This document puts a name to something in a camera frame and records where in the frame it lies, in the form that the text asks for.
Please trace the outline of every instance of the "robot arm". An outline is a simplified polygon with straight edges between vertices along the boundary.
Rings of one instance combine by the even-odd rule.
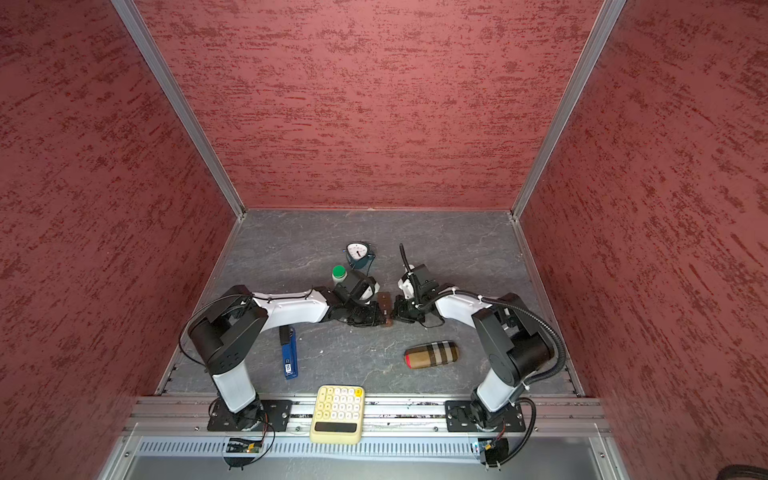
[[[531,383],[562,370],[562,340],[551,326],[526,308],[519,296],[508,293],[492,299],[448,284],[440,286],[425,265],[408,263],[402,244],[400,254],[406,274],[398,282],[403,295],[396,298],[395,318],[424,323],[425,315],[434,313],[442,319],[472,326],[478,332],[491,363],[491,370],[472,393],[471,417],[479,427],[492,427]],[[536,374],[555,353],[557,363]]]
[[[256,338],[267,329],[294,323],[346,319],[352,326],[384,322],[372,300],[379,284],[359,271],[333,290],[317,287],[302,293],[266,295],[233,286],[194,317],[187,328],[195,349],[239,430],[258,422],[260,401],[244,360]]]

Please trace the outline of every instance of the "black mounting plate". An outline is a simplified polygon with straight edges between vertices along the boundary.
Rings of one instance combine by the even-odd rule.
[[[290,409],[293,406],[291,400],[265,400],[261,399],[261,408],[266,413],[266,417],[275,429],[275,432],[285,432],[290,420]],[[261,423],[254,425],[256,430],[261,428]],[[232,413],[227,410],[227,406],[221,398],[214,402],[214,406],[208,419],[208,432],[241,432],[234,421]]]
[[[469,400],[448,400],[445,402],[445,423],[449,432],[483,432],[469,418]],[[514,407],[508,406],[502,418],[507,425],[507,432],[524,432],[525,421],[522,418],[520,404]],[[502,424],[499,423],[494,432],[500,432]]]

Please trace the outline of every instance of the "metal vent grille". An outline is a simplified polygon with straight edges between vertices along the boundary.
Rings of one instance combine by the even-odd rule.
[[[326,458],[397,458],[439,459],[453,462],[476,462],[469,438],[369,437],[357,445],[331,445],[312,443],[307,437],[277,437],[269,452],[270,457],[326,457]],[[146,437],[141,440],[137,456],[163,457],[221,457],[226,438],[201,437]],[[252,456],[233,454],[227,456]]]

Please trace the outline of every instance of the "striped cylindrical object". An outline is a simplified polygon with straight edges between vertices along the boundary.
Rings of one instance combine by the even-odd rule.
[[[412,346],[403,356],[410,369],[445,365],[458,360],[458,345],[450,340]]]

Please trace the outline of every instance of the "cable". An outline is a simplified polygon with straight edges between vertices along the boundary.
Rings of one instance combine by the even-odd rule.
[[[438,315],[438,318],[440,319],[440,323],[438,323],[437,325],[426,326],[426,325],[424,325],[421,322],[419,322],[419,325],[423,326],[426,329],[434,329],[434,328],[437,328],[439,326],[445,325],[445,319],[442,317],[442,315]]]
[[[520,442],[509,452],[509,455],[507,455],[503,460],[496,463],[496,467],[501,467],[506,462],[509,462],[512,460],[515,455],[520,453],[520,451],[523,449],[526,443],[528,443],[528,439],[531,438],[531,434],[533,433],[533,428],[536,423],[536,404],[533,403],[533,400],[529,399],[528,397],[520,397],[518,399],[518,402],[520,403],[526,403],[531,407],[531,420],[528,422],[528,428],[525,430],[525,435],[523,435],[523,438],[520,440]]]
[[[411,270],[411,264],[408,263],[408,259],[406,258],[406,248],[400,244],[400,258],[402,258],[402,264],[406,266],[406,272],[413,273],[413,270]]]
[[[558,360],[549,370],[546,370],[545,372],[537,373],[536,375],[528,377],[526,379],[527,385],[531,385],[532,383],[536,383],[536,382],[539,382],[539,381],[541,381],[543,379],[548,379],[548,378],[550,378],[552,376],[555,376],[560,371],[562,371],[563,368],[565,368],[565,343],[563,342],[563,339],[560,338],[558,333],[554,331],[554,329],[549,325],[549,323],[544,321],[544,319],[542,319],[540,316],[536,315],[531,310],[528,310],[528,309],[525,309],[525,308],[521,308],[520,306],[517,306],[514,303],[506,302],[504,300],[499,300],[499,299],[492,299],[492,298],[488,298],[488,297],[485,297],[485,296],[483,296],[481,298],[477,293],[470,292],[468,290],[453,290],[453,289],[451,289],[451,290],[446,290],[443,293],[440,293],[438,296],[436,296],[435,298],[431,299],[427,303],[424,303],[419,308],[421,310],[427,310],[429,307],[434,305],[435,302],[437,302],[441,298],[446,298],[447,296],[450,296],[450,295],[469,296],[471,298],[480,300],[482,302],[490,303],[491,305],[503,306],[505,308],[512,309],[515,312],[524,313],[525,315],[527,315],[527,316],[531,317],[532,319],[536,320],[536,322],[538,322],[538,324],[541,325],[541,329],[543,329],[545,331],[547,336],[549,336],[549,338],[554,343],[554,347],[555,347],[555,349],[558,352]]]
[[[498,442],[498,440],[504,436],[504,433],[507,431],[507,422],[502,422],[502,430],[496,435],[496,438],[493,439],[492,444]]]
[[[193,358],[190,356],[190,354],[189,354],[189,353],[187,353],[186,351],[184,351],[184,347],[182,347],[182,346],[181,346],[181,337],[182,337],[183,335],[184,335],[184,331],[183,331],[183,330],[181,330],[181,333],[179,334],[179,351],[180,351],[180,352],[182,352],[182,353],[184,354],[184,356],[186,356],[188,359],[190,359],[190,360],[192,360],[193,362],[195,362],[197,365],[200,365],[200,366],[205,366],[205,363],[202,363],[202,362],[198,362],[197,360],[193,359]]]
[[[373,257],[373,260],[371,260],[371,263],[368,264],[368,270],[366,270],[366,276],[371,272],[371,266],[373,265],[373,262],[376,261],[376,257]]]
[[[263,423],[264,423],[264,430],[263,430],[263,433],[261,435],[260,443],[261,443],[261,446],[263,447],[264,446],[264,439],[266,438],[266,431],[267,431],[267,429],[272,429],[272,442],[270,443],[270,446],[268,446],[266,448],[266,450],[264,450],[261,453],[261,455],[259,455],[258,457],[252,458],[251,460],[245,461],[245,462],[240,457],[227,457],[227,456],[224,456],[223,457],[224,461],[227,463],[227,465],[230,466],[230,470],[232,469],[232,467],[235,467],[235,468],[240,467],[240,469],[242,469],[245,466],[248,466],[248,465],[251,465],[253,463],[256,463],[259,460],[261,460],[267,453],[270,452],[270,450],[272,449],[272,445],[275,444],[275,437],[277,437],[277,433],[275,432],[275,428],[269,422],[269,417],[266,415],[266,412],[264,412]],[[232,437],[232,438],[230,438],[227,441],[227,446],[230,446],[229,442],[232,442],[232,441],[239,442],[240,445],[232,445],[232,446],[239,446],[240,448],[243,448],[246,445],[250,445],[251,443],[254,443],[252,440],[249,440],[249,439],[242,439],[240,437]]]
[[[728,465],[717,474],[717,480],[728,480],[729,478],[768,480],[768,470],[752,465]]]
[[[271,302],[271,301],[273,301],[273,300],[296,300],[296,299],[299,299],[299,298],[302,298],[302,299],[306,300],[306,299],[308,299],[308,298],[310,297],[310,295],[312,295],[312,292],[314,292],[314,291],[315,291],[315,289],[313,289],[313,288],[310,288],[310,291],[309,291],[309,292],[307,292],[307,293],[306,293],[306,295],[299,295],[299,296],[278,296],[278,297],[269,296],[269,297],[267,297],[267,298],[264,298],[264,297],[262,297],[262,296],[255,296],[255,295],[251,295],[251,298],[255,298],[256,300],[264,300],[264,301],[265,301],[265,302],[267,302],[267,303],[269,303],[269,302]]]

